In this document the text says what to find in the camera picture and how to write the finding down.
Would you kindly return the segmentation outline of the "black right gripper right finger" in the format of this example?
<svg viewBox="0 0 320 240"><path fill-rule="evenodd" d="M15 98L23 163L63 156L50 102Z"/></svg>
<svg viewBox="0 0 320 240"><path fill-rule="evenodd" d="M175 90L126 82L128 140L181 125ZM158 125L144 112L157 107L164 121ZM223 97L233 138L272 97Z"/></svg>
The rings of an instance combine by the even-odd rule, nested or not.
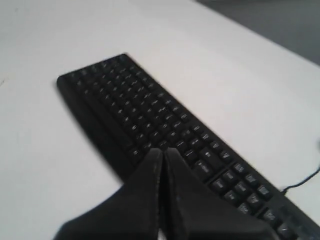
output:
<svg viewBox="0 0 320 240"><path fill-rule="evenodd" d="M163 153L159 192L169 240L277 240L262 220L244 214L210 191L175 148Z"/></svg>

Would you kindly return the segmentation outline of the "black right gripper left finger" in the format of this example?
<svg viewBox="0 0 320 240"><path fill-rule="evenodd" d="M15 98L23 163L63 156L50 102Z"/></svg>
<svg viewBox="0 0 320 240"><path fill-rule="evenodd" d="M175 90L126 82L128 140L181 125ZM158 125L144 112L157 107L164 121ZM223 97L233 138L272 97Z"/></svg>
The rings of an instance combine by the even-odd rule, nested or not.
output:
<svg viewBox="0 0 320 240"><path fill-rule="evenodd" d="M61 226L56 240L156 240L163 152L152 148L107 200Z"/></svg>

